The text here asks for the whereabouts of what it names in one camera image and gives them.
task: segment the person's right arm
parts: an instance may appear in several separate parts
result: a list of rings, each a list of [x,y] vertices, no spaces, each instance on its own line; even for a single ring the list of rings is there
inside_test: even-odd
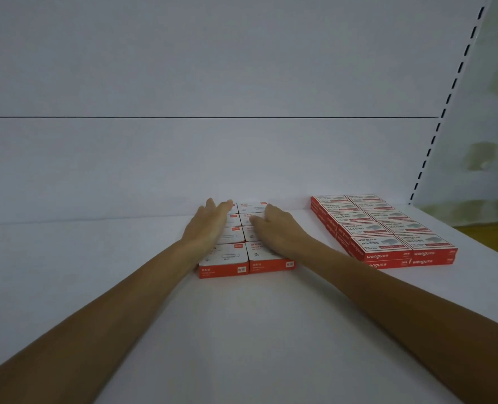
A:
[[[266,245],[336,286],[465,403],[498,403],[498,323],[322,244],[277,207],[251,222]]]

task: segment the person's right hand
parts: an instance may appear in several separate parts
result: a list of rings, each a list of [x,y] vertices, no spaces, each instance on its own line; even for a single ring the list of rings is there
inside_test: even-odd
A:
[[[271,204],[266,206],[265,218],[252,215],[249,220],[260,240],[273,251],[297,260],[300,251],[313,241],[290,213]]]

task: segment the white table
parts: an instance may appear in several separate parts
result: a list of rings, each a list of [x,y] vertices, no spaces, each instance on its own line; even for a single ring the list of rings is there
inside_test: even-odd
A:
[[[386,273],[498,322],[498,254],[398,207],[459,247],[454,265]],[[341,249],[309,210],[294,217]],[[178,239],[189,217],[0,225],[0,363]],[[98,403],[456,403],[344,295],[305,268],[189,275]]]

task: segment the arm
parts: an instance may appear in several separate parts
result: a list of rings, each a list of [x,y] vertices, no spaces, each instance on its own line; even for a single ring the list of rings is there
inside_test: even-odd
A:
[[[161,303],[212,249],[232,201],[200,207],[182,239],[0,365],[0,403],[90,403]]]
[[[264,243],[347,295],[465,403],[498,403],[498,323],[329,248],[277,207],[251,221]]]

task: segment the horizontal black line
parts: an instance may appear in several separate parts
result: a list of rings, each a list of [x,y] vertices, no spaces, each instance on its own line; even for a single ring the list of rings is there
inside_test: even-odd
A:
[[[0,119],[438,119],[439,116],[0,116]]]

